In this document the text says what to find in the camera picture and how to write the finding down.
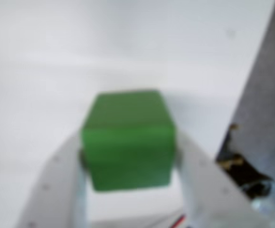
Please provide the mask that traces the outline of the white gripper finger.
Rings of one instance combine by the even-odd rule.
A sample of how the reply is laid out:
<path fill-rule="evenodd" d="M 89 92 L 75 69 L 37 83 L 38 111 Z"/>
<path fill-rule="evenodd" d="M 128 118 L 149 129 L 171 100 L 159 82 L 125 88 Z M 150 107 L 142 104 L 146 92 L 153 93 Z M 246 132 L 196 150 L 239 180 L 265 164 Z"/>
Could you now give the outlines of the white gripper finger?
<path fill-rule="evenodd" d="M 275 228 L 275 206 L 255 203 L 187 135 L 176 135 L 176 167 L 190 228 Z"/>
<path fill-rule="evenodd" d="M 87 177 L 81 141 L 69 137 L 46 162 L 18 219 L 18 228 L 87 228 Z"/>

